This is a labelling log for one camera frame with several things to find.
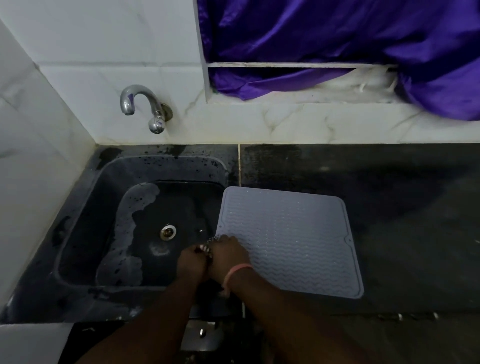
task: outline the faucet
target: faucet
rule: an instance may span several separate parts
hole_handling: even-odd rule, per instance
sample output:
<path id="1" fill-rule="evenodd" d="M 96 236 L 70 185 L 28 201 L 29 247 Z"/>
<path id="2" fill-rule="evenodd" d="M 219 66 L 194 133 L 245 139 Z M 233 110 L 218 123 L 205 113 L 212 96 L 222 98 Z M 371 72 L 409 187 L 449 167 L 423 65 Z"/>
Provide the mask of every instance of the faucet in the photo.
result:
<path id="1" fill-rule="evenodd" d="M 165 123 L 173 117 L 170 106 L 162 104 L 155 94 L 142 85 L 131 85 L 121 92 L 120 108 L 125 115 L 133 115 L 135 113 L 135 104 L 133 99 L 137 94 L 145 95 L 150 102 L 153 118 L 148 122 L 148 128 L 152 133 L 160 134 L 165 130 Z"/>

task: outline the purple fabric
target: purple fabric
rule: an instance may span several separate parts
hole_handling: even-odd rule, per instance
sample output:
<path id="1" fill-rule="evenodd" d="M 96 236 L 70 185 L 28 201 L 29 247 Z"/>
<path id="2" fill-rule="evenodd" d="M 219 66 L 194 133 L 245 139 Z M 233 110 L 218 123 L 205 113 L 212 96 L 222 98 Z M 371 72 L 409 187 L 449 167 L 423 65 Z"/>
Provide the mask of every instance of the purple fabric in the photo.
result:
<path id="1" fill-rule="evenodd" d="M 197 0 L 208 62 L 399 65 L 408 99 L 441 116 L 480 119 L 479 0 Z M 293 91 L 346 69 L 209 69 L 222 93 Z"/>

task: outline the person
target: person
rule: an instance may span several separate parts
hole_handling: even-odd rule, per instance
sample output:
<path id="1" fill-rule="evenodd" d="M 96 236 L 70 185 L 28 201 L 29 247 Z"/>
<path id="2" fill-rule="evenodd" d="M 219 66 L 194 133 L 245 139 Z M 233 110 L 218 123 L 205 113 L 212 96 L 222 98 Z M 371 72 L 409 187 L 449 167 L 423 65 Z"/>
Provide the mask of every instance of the person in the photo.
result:
<path id="1" fill-rule="evenodd" d="M 224 283 L 227 276 L 224 288 L 250 309 L 283 362 L 368 362 L 365 352 L 327 317 L 313 319 L 286 292 L 249 267 L 249 255 L 235 237 L 223 235 L 210 249 L 209 264 L 199 246 L 183 250 L 177 277 L 159 299 L 90 349 L 77 364 L 171 363 L 180 348 L 198 285 L 208 277 Z"/>

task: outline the pink bracelet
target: pink bracelet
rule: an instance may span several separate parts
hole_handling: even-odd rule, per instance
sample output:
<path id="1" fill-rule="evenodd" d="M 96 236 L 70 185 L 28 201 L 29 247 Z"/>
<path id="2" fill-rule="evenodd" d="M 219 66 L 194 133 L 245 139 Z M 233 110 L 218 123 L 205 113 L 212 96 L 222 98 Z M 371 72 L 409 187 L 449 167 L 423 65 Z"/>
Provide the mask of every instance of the pink bracelet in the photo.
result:
<path id="1" fill-rule="evenodd" d="M 253 266 L 251 264 L 248 264 L 248 263 L 242 263 L 242 264 L 237 264 L 236 266 L 233 266 L 227 273 L 227 275 L 225 276 L 225 278 L 223 279 L 223 284 L 222 284 L 222 287 L 223 287 L 223 295 L 228 297 L 230 296 L 230 290 L 228 289 L 228 281 L 230 280 L 230 277 L 233 275 L 233 273 L 235 273 L 237 270 L 240 270 L 240 269 L 243 269 L 243 268 L 252 268 L 253 269 Z"/>

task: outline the silicone mat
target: silicone mat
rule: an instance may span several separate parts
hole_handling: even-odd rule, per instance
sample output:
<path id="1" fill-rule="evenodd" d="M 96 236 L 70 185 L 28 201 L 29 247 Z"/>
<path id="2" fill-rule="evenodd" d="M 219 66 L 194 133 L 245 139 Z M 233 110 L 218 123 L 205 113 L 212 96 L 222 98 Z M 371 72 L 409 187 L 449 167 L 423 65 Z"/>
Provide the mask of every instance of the silicone mat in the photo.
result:
<path id="1" fill-rule="evenodd" d="M 255 270 L 283 290 L 363 295 L 347 210 L 338 197 L 228 187 L 216 233 L 236 236 Z"/>

